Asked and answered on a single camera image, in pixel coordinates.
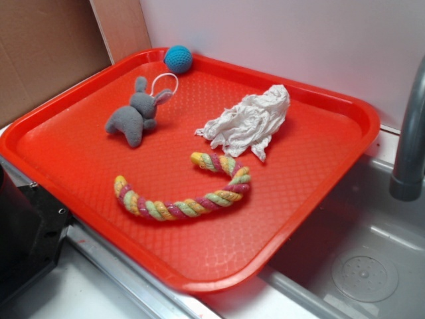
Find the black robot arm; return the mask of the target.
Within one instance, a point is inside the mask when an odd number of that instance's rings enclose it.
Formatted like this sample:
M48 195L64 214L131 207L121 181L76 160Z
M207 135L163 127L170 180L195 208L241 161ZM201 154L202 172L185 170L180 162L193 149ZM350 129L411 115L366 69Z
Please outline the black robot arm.
M45 188L18 187L1 168L1 305L56 267L69 220Z

